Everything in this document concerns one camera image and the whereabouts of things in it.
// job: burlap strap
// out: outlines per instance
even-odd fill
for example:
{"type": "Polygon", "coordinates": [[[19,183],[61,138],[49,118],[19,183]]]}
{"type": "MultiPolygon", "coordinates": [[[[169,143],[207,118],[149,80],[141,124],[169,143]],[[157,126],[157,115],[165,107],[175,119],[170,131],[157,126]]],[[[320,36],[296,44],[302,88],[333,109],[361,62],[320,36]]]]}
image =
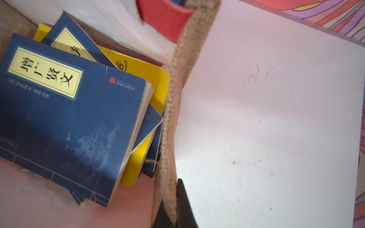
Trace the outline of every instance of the burlap strap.
{"type": "Polygon", "coordinates": [[[164,126],[160,145],[160,164],[155,174],[152,224],[161,200],[173,224],[177,218],[176,166],[174,135],[181,104],[181,92],[192,71],[201,48],[218,12],[220,0],[189,0],[186,7],[195,8],[178,40],[169,72],[169,90],[166,99],[164,126]]]}

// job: black object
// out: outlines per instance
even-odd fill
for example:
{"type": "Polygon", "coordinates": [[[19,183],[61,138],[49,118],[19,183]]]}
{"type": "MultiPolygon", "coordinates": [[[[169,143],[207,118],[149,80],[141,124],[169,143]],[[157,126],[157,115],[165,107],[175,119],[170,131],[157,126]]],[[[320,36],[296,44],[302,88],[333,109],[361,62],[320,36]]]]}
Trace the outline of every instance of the black object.
{"type": "MultiPolygon", "coordinates": [[[[182,179],[177,180],[177,221],[176,228],[198,228],[196,225],[193,212],[191,211],[188,196],[185,191],[182,179]]],[[[168,218],[164,203],[158,209],[158,213],[152,228],[173,228],[170,219],[168,218]]]]}
{"type": "Polygon", "coordinates": [[[181,0],[181,1],[179,2],[179,5],[181,5],[181,6],[185,6],[186,1],[187,1],[187,0],[181,0]]]}

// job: colorful striped fabric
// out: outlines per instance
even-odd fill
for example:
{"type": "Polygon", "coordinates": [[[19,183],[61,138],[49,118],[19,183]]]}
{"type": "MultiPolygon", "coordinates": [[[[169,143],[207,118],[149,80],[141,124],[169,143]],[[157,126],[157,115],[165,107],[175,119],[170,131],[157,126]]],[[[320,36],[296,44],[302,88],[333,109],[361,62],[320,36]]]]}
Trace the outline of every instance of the colorful striped fabric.
{"type": "Polygon", "coordinates": [[[365,0],[255,0],[365,42],[365,0]]]}

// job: book cover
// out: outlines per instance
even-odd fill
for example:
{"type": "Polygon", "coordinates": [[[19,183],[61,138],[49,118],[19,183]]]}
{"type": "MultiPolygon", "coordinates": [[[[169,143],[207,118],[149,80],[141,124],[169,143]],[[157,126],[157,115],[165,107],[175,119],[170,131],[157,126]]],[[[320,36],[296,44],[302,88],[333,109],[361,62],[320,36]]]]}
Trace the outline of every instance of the book cover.
{"type": "Polygon", "coordinates": [[[151,104],[148,104],[146,114],[143,118],[132,152],[139,147],[147,137],[162,123],[162,116],[151,104]]]}
{"type": "MultiPolygon", "coordinates": [[[[160,147],[161,133],[162,133],[162,124],[160,124],[156,129],[155,136],[153,136],[151,146],[147,152],[146,159],[157,161],[157,154],[158,154],[158,149],[160,147]]],[[[142,170],[152,173],[155,171],[155,165],[156,163],[154,162],[147,162],[143,164],[142,170]]]]}
{"type": "MultiPolygon", "coordinates": [[[[159,162],[160,161],[160,157],[161,157],[161,154],[158,154],[157,155],[157,159],[156,161],[159,162]]],[[[155,167],[155,170],[153,172],[147,172],[146,170],[141,170],[141,173],[145,174],[146,176],[150,177],[150,178],[153,178],[155,176],[155,173],[156,173],[156,170],[157,170],[157,167],[158,167],[158,164],[156,164],[156,167],[155,167]]]]}
{"type": "Polygon", "coordinates": [[[61,17],[43,38],[42,43],[115,68],[115,65],[105,56],[95,42],[65,11],[62,12],[61,17]]]}
{"type": "MultiPolygon", "coordinates": [[[[50,29],[50,27],[40,24],[37,30],[38,36],[35,36],[34,40],[42,40],[42,38],[50,31],[50,29]]],[[[146,63],[139,59],[135,59],[133,57],[109,50],[101,46],[99,47],[103,51],[103,53],[110,58],[110,60],[119,70],[145,78],[154,86],[155,92],[150,100],[150,104],[159,113],[162,113],[168,88],[169,77],[167,72],[161,67],[154,66],[150,63],[146,63]]],[[[120,181],[124,185],[130,187],[134,185],[142,168],[144,158],[146,157],[146,154],[149,150],[151,139],[152,137],[147,137],[141,144],[139,144],[138,147],[135,147],[133,149],[133,153],[128,160],[127,166],[123,172],[123,176],[120,181]]],[[[81,196],[78,197],[76,192],[71,193],[78,204],[81,204],[85,201],[82,200],[81,196]]]]}
{"type": "Polygon", "coordinates": [[[0,74],[0,156],[107,206],[146,80],[18,34],[0,74]]]}

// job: blue book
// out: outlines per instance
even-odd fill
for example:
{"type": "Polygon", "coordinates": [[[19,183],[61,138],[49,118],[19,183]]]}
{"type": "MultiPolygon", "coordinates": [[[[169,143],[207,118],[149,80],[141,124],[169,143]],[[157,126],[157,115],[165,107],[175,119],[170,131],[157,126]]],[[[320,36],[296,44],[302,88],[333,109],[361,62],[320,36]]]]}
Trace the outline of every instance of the blue book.
{"type": "MultiPolygon", "coordinates": [[[[156,161],[159,162],[160,161],[160,157],[161,157],[161,154],[158,154],[157,155],[157,159],[156,161]]],[[[150,177],[150,178],[153,178],[155,176],[155,173],[156,173],[156,170],[157,170],[157,167],[158,165],[156,164],[156,167],[155,167],[155,170],[153,172],[147,172],[146,170],[142,169],[140,174],[143,173],[145,174],[146,176],[150,177]]]]}
{"type": "Polygon", "coordinates": [[[18,34],[0,75],[0,156],[109,205],[151,84],[18,34]]]}
{"type": "Polygon", "coordinates": [[[113,62],[65,11],[62,12],[61,17],[43,38],[42,43],[90,61],[116,68],[113,62]]]}
{"type": "MultiPolygon", "coordinates": [[[[162,124],[160,124],[155,132],[155,135],[153,136],[151,146],[148,150],[146,159],[157,161],[157,155],[158,155],[158,149],[160,147],[160,140],[161,140],[161,132],[162,132],[162,124]]],[[[156,163],[154,162],[147,162],[143,164],[142,170],[145,170],[146,172],[154,172],[155,171],[156,163]]]]}
{"type": "Polygon", "coordinates": [[[151,104],[148,104],[145,117],[143,118],[141,128],[139,129],[136,141],[133,146],[132,153],[143,143],[144,140],[147,139],[148,136],[150,136],[150,134],[153,133],[156,128],[158,128],[161,123],[162,116],[151,104]]]}

